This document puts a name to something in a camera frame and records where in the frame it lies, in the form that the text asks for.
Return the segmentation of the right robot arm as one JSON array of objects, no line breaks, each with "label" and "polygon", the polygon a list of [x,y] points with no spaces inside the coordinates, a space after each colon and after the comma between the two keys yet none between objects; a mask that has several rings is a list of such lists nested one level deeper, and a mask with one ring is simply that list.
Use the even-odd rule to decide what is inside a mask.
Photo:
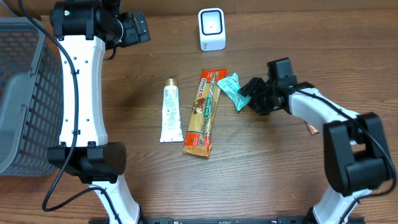
[{"label": "right robot arm", "polygon": [[315,127],[323,136],[328,187],[321,200],[296,223],[350,223],[363,199],[390,194],[397,171],[376,113],[347,110],[323,96],[309,82],[298,82],[289,58],[267,63],[267,80],[250,79],[239,94],[250,96],[259,115],[284,110]]}]

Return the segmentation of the orange tissue pack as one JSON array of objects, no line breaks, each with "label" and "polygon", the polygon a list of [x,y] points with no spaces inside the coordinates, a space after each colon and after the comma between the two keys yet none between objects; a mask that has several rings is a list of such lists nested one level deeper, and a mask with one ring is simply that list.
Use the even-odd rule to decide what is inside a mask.
[{"label": "orange tissue pack", "polygon": [[305,122],[305,124],[306,124],[311,135],[318,134],[318,130],[314,126],[312,126],[308,122]]}]

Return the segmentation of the white tube gold cap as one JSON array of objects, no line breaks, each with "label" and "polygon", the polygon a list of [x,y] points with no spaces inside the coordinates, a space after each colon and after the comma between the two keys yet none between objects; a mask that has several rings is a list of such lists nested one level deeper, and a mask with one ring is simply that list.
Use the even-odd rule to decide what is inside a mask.
[{"label": "white tube gold cap", "polygon": [[182,142],[182,124],[178,83],[169,78],[165,81],[162,102],[162,130],[160,142]]}]

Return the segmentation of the teal snack packet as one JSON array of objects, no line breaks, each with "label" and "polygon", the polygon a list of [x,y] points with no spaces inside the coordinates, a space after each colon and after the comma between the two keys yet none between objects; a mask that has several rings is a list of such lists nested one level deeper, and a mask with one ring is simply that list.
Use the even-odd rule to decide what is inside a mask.
[{"label": "teal snack packet", "polygon": [[243,96],[239,93],[241,85],[237,73],[221,79],[217,85],[234,103],[237,111],[241,111],[251,100],[250,96]]}]

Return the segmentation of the orange spaghetti packet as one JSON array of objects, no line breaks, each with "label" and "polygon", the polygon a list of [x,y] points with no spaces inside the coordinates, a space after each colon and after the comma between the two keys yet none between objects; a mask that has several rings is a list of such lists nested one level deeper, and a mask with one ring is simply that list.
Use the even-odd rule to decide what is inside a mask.
[{"label": "orange spaghetti packet", "polygon": [[202,70],[193,102],[183,153],[209,157],[213,147],[211,132],[221,89],[217,83],[226,77],[227,69]]}]

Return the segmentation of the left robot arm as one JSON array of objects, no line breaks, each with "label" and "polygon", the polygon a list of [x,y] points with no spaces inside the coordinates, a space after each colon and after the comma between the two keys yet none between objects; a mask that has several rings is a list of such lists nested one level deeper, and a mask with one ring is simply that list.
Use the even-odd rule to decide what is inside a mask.
[{"label": "left robot arm", "polygon": [[50,13],[63,70],[63,121],[59,144],[47,151],[61,174],[95,192],[108,223],[145,223],[124,171],[126,147],[105,130],[101,73],[107,50],[150,40],[143,12],[121,12],[119,1],[59,1]]}]

